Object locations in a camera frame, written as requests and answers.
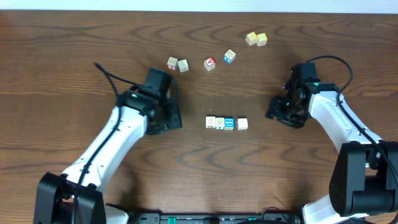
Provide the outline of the cream wooden number block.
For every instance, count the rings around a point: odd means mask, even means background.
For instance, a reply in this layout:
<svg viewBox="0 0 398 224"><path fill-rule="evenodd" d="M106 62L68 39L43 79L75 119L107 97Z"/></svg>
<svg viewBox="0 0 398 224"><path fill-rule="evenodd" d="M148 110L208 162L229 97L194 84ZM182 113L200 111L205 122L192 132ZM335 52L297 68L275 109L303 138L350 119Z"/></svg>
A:
<svg viewBox="0 0 398 224"><path fill-rule="evenodd" d="M215 119L216 119L215 116L207 116L205 118L206 128L215 128L216 127Z"/></svg>

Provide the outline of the plain cream wooden block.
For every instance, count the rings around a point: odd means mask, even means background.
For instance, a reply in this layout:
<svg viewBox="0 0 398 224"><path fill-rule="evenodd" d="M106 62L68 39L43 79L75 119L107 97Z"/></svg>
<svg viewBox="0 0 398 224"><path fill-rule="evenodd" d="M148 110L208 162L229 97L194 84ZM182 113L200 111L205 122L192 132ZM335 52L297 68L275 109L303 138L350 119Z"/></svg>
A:
<svg viewBox="0 0 398 224"><path fill-rule="evenodd" d="M247 118L238 118L237 119L237 127L238 127L238 130L246 130L248 128L248 119Z"/></svg>

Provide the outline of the green sided wooden block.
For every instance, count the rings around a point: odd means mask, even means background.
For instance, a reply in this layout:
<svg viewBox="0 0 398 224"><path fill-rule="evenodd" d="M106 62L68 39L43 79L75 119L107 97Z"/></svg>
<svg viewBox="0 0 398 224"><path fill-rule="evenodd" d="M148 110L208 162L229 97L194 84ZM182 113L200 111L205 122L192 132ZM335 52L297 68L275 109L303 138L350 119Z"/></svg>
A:
<svg viewBox="0 0 398 224"><path fill-rule="evenodd" d="M215 118L215 129L224 129L225 128L225 118L216 117Z"/></svg>

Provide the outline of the blue faced wooden block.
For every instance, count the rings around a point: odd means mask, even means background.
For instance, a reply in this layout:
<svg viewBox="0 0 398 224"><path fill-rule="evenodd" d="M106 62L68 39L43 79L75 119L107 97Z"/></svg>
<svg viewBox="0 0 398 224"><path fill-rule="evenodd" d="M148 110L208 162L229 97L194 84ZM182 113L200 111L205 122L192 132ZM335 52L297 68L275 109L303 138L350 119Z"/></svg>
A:
<svg viewBox="0 0 398 224"><path fill-rule="evenodd" d="M233 130L234 129L234 118L225 118L224 119L224 129L225 130Z"/></svg>

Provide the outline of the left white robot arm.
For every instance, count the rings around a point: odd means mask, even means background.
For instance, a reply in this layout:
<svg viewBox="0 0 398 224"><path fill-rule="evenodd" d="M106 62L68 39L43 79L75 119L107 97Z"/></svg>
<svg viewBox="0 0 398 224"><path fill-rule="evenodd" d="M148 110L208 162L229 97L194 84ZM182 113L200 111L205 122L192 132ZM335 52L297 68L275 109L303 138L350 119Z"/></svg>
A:
<svg viewBox="0 0 398 224"><path fill-rule="evenodd" d="M116 98L108 122L88 149L61 175L46 173L37 186L34 223L129 223L129 212L104 203L122 160L145 134L180 129L175 98L152 89Z"/></svg>

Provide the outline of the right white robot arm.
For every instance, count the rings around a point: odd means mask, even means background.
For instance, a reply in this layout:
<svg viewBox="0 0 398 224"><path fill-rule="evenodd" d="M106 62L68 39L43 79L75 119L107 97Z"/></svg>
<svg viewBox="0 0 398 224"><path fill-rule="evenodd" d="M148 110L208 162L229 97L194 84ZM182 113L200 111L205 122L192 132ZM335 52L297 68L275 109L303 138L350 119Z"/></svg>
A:
<svg viewBox="0 0 398 224"><path fill-rule="evenodd" d="M317 120L338 151L328 195L302 207L304 223L347 223L397 212L397 142L384 141L346 104L334 83L294 81L266 118L291 128Z"/></svg>

